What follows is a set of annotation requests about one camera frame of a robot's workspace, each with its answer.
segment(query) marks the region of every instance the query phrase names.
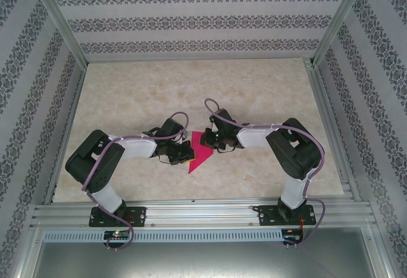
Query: damask wallpaper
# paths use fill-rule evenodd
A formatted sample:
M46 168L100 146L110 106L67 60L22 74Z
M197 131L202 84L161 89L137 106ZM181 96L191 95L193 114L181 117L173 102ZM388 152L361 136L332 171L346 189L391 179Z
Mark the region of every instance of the damask wallpaper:
M319 69L396 277L407 276L407 0L355 0Z
M341 0L56 0L87 59L311 57Z
M41 0L0 0L0 277L48 190L83 70Z

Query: enclosure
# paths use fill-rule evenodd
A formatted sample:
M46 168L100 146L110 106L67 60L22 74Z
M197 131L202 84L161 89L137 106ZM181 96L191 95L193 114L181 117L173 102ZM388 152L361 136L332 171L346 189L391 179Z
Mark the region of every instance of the enclosure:
M406 0L0 0L0 277L406 277L406 24ZM261 224L252 207L276 206L285 174L247 148L191 174L120 162L113 186L146 212L107 251L114 228L88 226L67 159L94 129L140 134L176 111L203 132L207 97L321 143L313 239L285 247Z

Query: beige surface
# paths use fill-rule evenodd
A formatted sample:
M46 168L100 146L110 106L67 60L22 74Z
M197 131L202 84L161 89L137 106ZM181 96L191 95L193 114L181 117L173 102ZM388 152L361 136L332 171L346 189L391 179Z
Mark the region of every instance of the beige surface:
M241 123L299 119L326 150L326 164L309 194L343 193L302 59L90 64L64 163L94 129L115 136L139 134L182 110L190 116L189 132L204 131L210 126L206 97ZM112 180L124 200L278 197L285 174L271 149L251 148L215 153L191 174L188 164L124 160ZM80 188L63 169L54 201L87 201Z

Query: vent grille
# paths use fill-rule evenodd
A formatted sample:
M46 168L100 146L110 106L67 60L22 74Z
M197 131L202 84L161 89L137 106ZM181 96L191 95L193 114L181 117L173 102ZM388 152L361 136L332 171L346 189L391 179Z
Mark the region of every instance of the vent grille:
M103 230L46 232L45 243L103 242ZM281 229L260 230L136 230L133 242L263 242L282 241Z

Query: patterned wallpaper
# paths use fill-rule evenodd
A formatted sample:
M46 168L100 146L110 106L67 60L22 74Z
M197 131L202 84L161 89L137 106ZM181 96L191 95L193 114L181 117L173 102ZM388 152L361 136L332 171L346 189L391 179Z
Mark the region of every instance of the patterned wallpaper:
M407 276L407 0L355 0L319 69L396 277Z
M40 0L0 0L0 277L42 204L83 69Z
M89 61L311 57L341 0L57 0Z

